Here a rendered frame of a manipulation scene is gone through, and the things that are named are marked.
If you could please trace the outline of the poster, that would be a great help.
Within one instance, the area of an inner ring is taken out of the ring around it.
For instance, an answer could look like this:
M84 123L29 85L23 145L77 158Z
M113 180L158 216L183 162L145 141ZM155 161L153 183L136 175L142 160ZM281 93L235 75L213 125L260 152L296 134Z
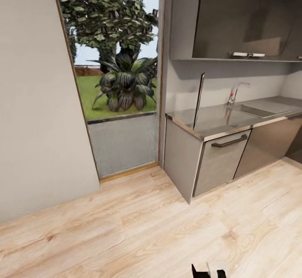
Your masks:
M199 91L198 91L198 100L197 100L197 104L196 104L196 112L195 112L195 120L194 120L194 125L193 127L195 127L195 123L198 117L198 111L199 111L199 106L200 106L200 100L201 100L201 90L202 90L202 86L203 86L203 82L204 82L204 75L205 73L201 73L201 79L200 79L200 86L199 86Z

